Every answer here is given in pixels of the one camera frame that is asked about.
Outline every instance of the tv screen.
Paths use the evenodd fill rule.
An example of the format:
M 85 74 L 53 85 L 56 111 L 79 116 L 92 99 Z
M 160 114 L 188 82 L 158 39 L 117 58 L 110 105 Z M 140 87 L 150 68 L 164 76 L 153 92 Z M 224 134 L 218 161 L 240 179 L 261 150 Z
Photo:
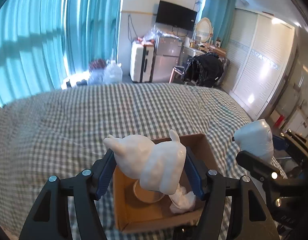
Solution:
M 160 1 L 156 22 L 192 31 L 195 25 L 196 15 L 197 12 L 191 9 L 174 3 Z

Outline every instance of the suitcase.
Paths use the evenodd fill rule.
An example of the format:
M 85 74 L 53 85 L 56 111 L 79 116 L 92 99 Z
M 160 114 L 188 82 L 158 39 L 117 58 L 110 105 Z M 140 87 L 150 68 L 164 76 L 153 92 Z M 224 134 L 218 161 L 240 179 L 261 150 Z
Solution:
M 152 70 L 154 46 L 133 42 L 130 58 L 130 77 L 134 83 L 149 82 Z

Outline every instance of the teal curtain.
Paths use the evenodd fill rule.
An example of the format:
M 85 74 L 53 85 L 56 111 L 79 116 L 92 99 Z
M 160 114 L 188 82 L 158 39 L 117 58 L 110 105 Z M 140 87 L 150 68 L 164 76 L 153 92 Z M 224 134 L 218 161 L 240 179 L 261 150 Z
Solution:
M 206 0 L 202 18 L 207 17 L 214 27 L 212 40 L 219 37 L 221 47 L 226 47 L 229 41 L 229 34 L 236 0 Z
M 0 106 L 59 89 L 116 51 L 120 0 L 7 0 L 0 9 Z

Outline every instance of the white plastic toy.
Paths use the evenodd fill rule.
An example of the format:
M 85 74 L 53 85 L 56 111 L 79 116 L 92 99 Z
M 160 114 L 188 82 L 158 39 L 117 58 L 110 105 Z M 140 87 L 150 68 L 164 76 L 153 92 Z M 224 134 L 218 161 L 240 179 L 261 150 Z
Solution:
M 241 151 L 248 151 L 271 163 L 274 154 L 273 135 L 264 119 L 242 126 L 235 131 L 234 140 Z
M 184 168 L 186 148 L 174 130 L 169 134 L 172 141 L 159 144 L 137 134 L 123 139 L 109 135 L 104 144 L 114 151 L 116 163 L 127 177 L 139 179 L 143 189 L 172 195 Z

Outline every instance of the checkered bedsheet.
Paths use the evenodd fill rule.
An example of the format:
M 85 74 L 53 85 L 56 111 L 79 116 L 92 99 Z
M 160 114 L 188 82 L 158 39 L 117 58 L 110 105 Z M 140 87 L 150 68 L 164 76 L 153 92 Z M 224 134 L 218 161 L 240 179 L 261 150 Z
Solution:
M 224 176 L 239 178 L 235 130 L 250 122 L 226 93 L 177 84 L 86 86 L 18 100 L 0 112 L 0 224 L 19 235 L 40 190 L 51 175 L 61 179 L 89 168 L 106 152 L 108 134 L 167 137 L 204 133 Z M 96 202 L 108 239 L 171 239 L 173 230 L 122 234 L 114 226 L 113 185 Z M 73 239 L 80 239 L 69 198 Z M 220 239 L 226 239 L 230 199 Z

